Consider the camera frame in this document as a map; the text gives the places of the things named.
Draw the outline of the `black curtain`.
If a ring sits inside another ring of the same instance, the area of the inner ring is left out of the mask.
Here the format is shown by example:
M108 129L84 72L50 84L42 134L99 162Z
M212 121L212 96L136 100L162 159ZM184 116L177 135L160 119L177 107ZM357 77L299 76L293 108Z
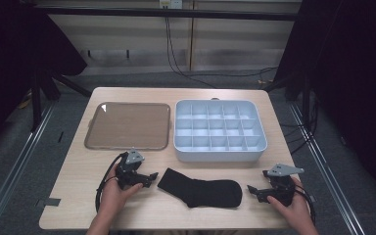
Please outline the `black curtain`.
M277 74L306 75L376 180L376 0L302 0Z
M0 0L0 132L35 71L78 75L86 67L47 14L20 0Z

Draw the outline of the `black sock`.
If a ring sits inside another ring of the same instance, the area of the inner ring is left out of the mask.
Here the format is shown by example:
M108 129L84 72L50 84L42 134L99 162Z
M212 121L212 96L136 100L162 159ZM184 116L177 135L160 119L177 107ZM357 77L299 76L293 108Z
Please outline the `black sock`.
M243 191L234 180L201 180L168 168L158 187L180 199L188 208L231 209L241 205Z

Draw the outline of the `person's left hand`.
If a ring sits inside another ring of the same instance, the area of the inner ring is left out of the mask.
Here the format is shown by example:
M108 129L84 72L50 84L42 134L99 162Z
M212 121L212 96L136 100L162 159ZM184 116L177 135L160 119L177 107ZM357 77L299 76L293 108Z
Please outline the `person's left hand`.
M102 190L98 213L103 216L115 216L124 208L126 201L135 195L142 187L143 185L138 183L122 190L118 186L116 175L110 173Z

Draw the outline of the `black horizontal bar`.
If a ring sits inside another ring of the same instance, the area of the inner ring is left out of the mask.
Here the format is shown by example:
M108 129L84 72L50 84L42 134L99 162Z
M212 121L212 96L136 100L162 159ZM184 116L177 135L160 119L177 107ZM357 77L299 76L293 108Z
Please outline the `black horizontal bar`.
M294 22L301 16L293 13L233 12L210 10L172 10L145 8L105 8L86 6L37 5L37 11L51 15L115 16L115 17L158 17L187 19L223 19Z

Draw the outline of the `metal floor rail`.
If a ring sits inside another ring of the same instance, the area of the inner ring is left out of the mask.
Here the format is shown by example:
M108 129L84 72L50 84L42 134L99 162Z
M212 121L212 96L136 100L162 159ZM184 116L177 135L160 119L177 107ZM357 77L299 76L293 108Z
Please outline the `metal floor rail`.
M320 170L320 173L328 187L328 190L331 193L332 198L334 199L334 202L337 205L337 208L350 233L352 235L366 235L364 229L361 226L360 220L358 219L358 216L354 212L353 207L345 196L332 169L330 168L320 147L318 146L314 135L305 127L303 127L302 112L300 111L299 106L295 102L292 102L290 104L290 110L294 117L294 120L299 126L300 132L305 140L305 144L308 146L309 151L311 152L311 155L318 169Z
M41 123L36 127L34 131L28 134L28 138L23 145L22 151L19 153L15 164L5 177L3 185L0 187L0 217L4 209L8 205L14 189L17 186L27 163L29 162L29 159L31 158L37 143L41 139L42 133L45 130L47 123L54 112L55 106L56 103L51 102L41 113Z

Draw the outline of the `white wall outlet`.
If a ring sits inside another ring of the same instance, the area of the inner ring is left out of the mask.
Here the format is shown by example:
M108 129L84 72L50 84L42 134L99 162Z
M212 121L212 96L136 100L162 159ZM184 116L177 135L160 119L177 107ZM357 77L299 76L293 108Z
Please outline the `white wall outlet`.
M159 4L160 4L161 9L174 9L174 10L183 9L182 0L159 0Z

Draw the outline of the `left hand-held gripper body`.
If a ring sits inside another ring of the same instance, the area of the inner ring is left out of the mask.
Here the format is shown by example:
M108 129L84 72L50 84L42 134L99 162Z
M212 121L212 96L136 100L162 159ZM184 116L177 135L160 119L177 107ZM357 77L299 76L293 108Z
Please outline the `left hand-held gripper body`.
M119 155L119 163L116 168L118 186L124 189L126 186L133 186L141 183L146 185L146 177L137 173L137 169L144 161L144 158L136 150L130 150Z

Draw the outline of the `clear plastic lid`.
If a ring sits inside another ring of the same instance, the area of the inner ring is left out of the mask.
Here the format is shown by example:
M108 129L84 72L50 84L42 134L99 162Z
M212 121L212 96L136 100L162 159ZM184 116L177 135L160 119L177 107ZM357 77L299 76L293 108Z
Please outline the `clear plastic lid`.
M96 108L84 146L92 150L158 151L168 144L169 127L168 104L105 102Z

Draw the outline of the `person's right hand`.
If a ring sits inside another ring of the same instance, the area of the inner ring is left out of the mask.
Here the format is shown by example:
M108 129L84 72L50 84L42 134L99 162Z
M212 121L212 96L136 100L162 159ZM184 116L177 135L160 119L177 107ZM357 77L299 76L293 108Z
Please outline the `person's right hand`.
M285 217L291 227L299 229L300 227L312 225L306 199L301 194L295 193L292 204L288 207L285 207L272 196L268 196L267 200Z

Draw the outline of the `pale divided storage box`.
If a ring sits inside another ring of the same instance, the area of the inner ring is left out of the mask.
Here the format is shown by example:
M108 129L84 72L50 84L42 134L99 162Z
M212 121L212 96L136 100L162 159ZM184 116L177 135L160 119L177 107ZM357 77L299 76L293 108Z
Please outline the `pale divided storage box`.
M173 130L183 162L255 162L267 148L258 108L247 100L180 100Z

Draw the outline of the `black stand legs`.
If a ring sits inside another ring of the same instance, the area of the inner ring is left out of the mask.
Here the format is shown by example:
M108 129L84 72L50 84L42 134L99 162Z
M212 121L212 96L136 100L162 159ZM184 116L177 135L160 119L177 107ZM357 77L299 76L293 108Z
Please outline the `black stand legs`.
M310 85L307 76L293 73L284 76L275 76L274 81L268 86L264 87L263 91L270 92L282 87L286 89L285 97L288 101L296 101L298 96L302 95L303 124L306 128L309 128Z
M33 108L33 123L31 131L34 132L43 120L41 114L41 93L50 101L57 101L61 97L56 81L66 87L78 92L84 97L90 97L91 92L78 84L72 82L64 75L53 70L36 69L31 77L31 101Z

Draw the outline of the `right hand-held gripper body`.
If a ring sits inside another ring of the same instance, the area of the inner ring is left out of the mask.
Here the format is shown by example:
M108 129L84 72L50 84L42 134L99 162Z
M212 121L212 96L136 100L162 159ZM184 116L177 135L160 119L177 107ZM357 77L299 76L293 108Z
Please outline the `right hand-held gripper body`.
M276 164L272 169L264 170L263 176L269 180L271 189L265 190L268 196L272 196L282 203L285 207L292 204L296 185L292 180L292 174L304 173L301 167L295 167L285 164Z

